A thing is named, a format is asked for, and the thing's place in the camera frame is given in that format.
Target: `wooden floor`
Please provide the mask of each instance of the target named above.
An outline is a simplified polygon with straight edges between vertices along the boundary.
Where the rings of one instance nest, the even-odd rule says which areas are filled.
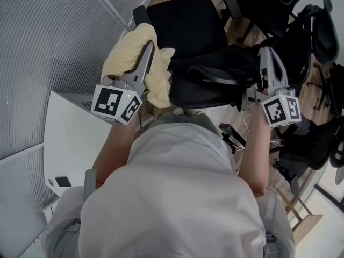
[[[168,0],[152,0],[150,2],[150,5],[161,3],[164,1],[168,1]],[[222,0],[212,0],[212,1],[214,5],[216,6],[218,12],[222,8],[225,7]],[[245,19],[228,21],[225,27],[228,43],[229,44],[237,43],[236,38],[243,35],[247,26],[248,26],[248,20],[245,20]],[[254,26],[253,29],[251,30],[251,33],[249,34],[245,42],[242,44],[242,46],[243,47],[253,46],[254,44],[260,43],[264,39],[265,39],[264,35],[260,32],[260,30],[256,26]],[[314,66],[312,66],[312,70],[307,81],[321,84],[318,70]],[[300,98],[299,98],[302,114],[307,119],[313,120],[318,125],[326,123],[331,119],[329,108],[325,108],[323,106],[319,111],[315,111],[313,109],[313,107],[318,104],[320,95],[321,95],[320,89],[314,86],[307,87],[306,84],[304,84],[301,91]],[[242,113],[239,113],[235,107],[221,106],[221,107],[214,107],[214,108],[202,109],[202,110],[197,110],[197,111],[205,112],[217,127],[221,123],[231,124],[239,132],[239,134],[241,134],[241,136],[244,139],[246,139],[247,129],[243,122],[243,117],[247,125],[249,125],[251,121],[250,110],[247,110],[242,114]],[[242,157],[242,151],[237,152],[234,157],[235,157],[237,166],[239,166],[241,157]],[[274,158],[273,156],[270,157],[269,185],[273,188],[279,188],[288,197],[289,200],[292,200],[293,195],[290,191],[288,182],[274,168],[271,167],[273,158]],[[304,186],[304,184],[310,178],[311,175],[312,175],[312,170],[309,169],[309,171],[307,171],[302,177],[302,179],[299,181],[301,188]]]

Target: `yellow cloth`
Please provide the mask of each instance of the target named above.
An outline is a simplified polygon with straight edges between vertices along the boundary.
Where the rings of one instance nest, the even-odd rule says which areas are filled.
[[[150,72],[145,78],[146,88],[150,90],[147,98],[155,107],[166,108],[171,105],[168,97],[170,91],[168,79],[171,73],[167,71],[167,67],[175,50],[172,48],[159,50],[154,27],[147,23],[142,23],[134,31],[128,32],[114,46],[104,63],[102,78],[106,75],[122,76],[125,71],[131,70],[143,46],[149,40],[153,41],[155,50]]]

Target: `white table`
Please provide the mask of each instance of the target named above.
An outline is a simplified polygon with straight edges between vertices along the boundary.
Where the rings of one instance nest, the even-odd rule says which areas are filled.
[[[61,196],[68,187],[59,187],[55,178],[68,177],[72,186],[84,185],[84,174],[108,137],[111,124],[81,106],[93,95],[51,92],[44,132],[44,180]],[[153,120],[148,114],[142,126]]]

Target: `person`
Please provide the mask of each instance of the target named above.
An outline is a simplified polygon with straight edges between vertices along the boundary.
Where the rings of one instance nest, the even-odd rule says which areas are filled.
[[[263,257],[268,233],[293,256],[282,203],[277,229],[264,222],[275,206],[264,199],[271,128],[261,105],[238,174],[203,113],[167,113],[135,140],[136,125],[112,125],[85,202],[83,187],[63,193],[42,236],[47,257]]]

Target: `chair armrest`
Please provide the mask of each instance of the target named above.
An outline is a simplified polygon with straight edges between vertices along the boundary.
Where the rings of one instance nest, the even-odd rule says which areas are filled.
[[[133,15],[134,15],[134,21],[136,26],[142,24],[142,23],[147,23],[147,24],[152,24],[147,10],[145,6],[139,6],[133,10]]]
[[[230,12],[232,19],[238,19],[241,17],[241,11],[237,0],[223,0],[227,7],[227,10]]]

